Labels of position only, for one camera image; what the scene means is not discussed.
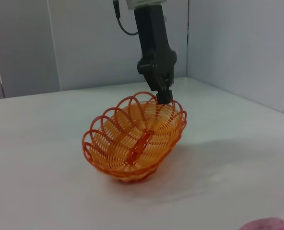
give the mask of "cable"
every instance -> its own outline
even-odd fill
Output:
[[[119,26],[121,27],[122,31],[127,34],[127,35],[130,35],[130,36],[135,36],[138,34],[138,32],[135,32],[135,33],[129,33],[127,30],[124,29],[124,27],[122,26],[122,23],[120,21],[120,17],[121,17],[121,13],[119,11],[119,2],[118,0],[113,0],[113,6],[114,6],[114,11],[115,11],[115,16],[118,20],[118,24]]]
[[[122,31],[124,31],[125,34],[130,35],[130,36],[135,36],[135,35],[138,34],[138,32],[129,33],[128,31],[126,31],[126,30],[124,29],[124,27],[122,26],[122,23],[121,23],[121,21],[119,20],[119,18],[118,18],[118,24],[119,24],[119,26],[121,27]]]

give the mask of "basket base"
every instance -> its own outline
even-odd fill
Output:
[[[157,168],[154,168],[154,169],[151,169],[150,171],[143,173],[141,175],[133,175],[133,176],[130,176],[130,177],[123,177],[123,178],[113,176],[113,178],[116,179],[116,180],[125,182],[125,183],[137,183],[137,182],[141,182],[141,181],[145,180],[146,178],[148,178],[149,176],[154,174],[156,171],[157,171]]]

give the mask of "wicker basket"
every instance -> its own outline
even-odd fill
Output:
[[[138,95],[151,98],[139,102]],[[140,181],[157,170],[180,140],[186,124],[187,113],[178,102],[158,105],[154,95],[140,92],[123,99],[92,122],[83,136],[83,153],[105,174],[124,182]]]

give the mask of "white tabletop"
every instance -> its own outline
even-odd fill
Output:
[[[284,218],[284,115],[191,79],[183,138],[141,184],[82,154],[91,121],[146,83],[0,100],[0,230],[237,230]]]

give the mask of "orange basket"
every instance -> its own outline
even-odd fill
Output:
[[[138,95],[151,98],[139,102]],[[127,106],[120,109],[125,102]],[[82,139],[83,153],[102,173],[137,182],[157,170],[180,140],[186,124],[187,112],[178,102],[158,105],[154,95],[139,92],[94,119]]]

